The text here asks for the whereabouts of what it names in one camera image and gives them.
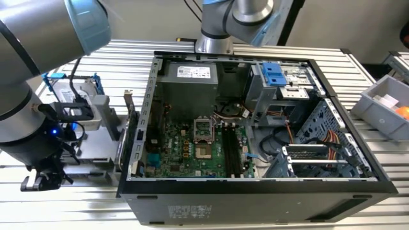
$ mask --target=green circuit board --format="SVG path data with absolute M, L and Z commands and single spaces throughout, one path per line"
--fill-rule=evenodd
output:
M 225 178 L 221 126 L 213 129 L 212 144 L 194 143 L 193 124 L 168 123 L 162 136 L 160 166 L 154 168 L 154 171 L 146 172 L 146 177 Z M 244 158 L 242 146 L 240 146 L 248 146 L 244 127 L 236 128 L 236 135 L 240 158 Z M 252 161 L 248 161 L 248 166 L 242 176 L 254 177 Z

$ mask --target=robotic arm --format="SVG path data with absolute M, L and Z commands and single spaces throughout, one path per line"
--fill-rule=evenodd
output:
M 109 40 L 108 14 L 97 0 L 36 0 L 0 9 L 0 149 L 32 172 L 22 191 L 72 182 L 60 161 L 72 151 L 66 130 L 44 113 L 46 106 L 40 112 L 41 101 L 25 81 L 89 55 Z
M 204 0 L 201 38 L 196 52 L 232 54 L 234 36 L 252 46 L 264 46 L 280 21 L 273 0 Z
M 72 120 L 41 104 L 25 81 L 106 45 L 110 27 L 97 0 L 25 0 L 1 8 L 6 2 L 0 0 L 0 149 L 30 171 L 21 191 L 44 191 L 72 183 L 61 157 L 74 157 L 77 139 L 61 126 Z M 265 45 L 278 19 L 273 0 L 204 0 L 196 51 L 233 53 L 230 35 Z

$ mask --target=ram slot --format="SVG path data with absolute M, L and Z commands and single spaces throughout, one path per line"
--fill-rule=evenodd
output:
M 222 138 L 222 150 L 224 150 L 224 163 L 225 163 L 225 174 L 226 177 L 240 177 L 241 174 L 241 164 L 240 155 L 237 147 L 237 136 L 233 127 L 224 127 L 221 129 Z

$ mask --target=gray plastic bin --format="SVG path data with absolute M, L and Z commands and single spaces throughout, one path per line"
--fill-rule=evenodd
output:
M 393 140 L 409 140 L 409 120 L 374 99 L 386 94 L 398 100 L 395 107 L 409 106 L 409 86 L 386 75 L 361 93 L 352 113 Z

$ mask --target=white wall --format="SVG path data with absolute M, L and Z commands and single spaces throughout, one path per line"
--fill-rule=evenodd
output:
M 349 48 L 360 62 L 381 62 L 407 51 L 398 34 L 409 21 L 409 0 L 306 0 L 288 46 Z
M 177 37 L 198 38 L 201 34 L 201 23 L 182 0 L 102 1 L 122 18 L 118 19 L 109 12 L 113 39 L 174 41 Z

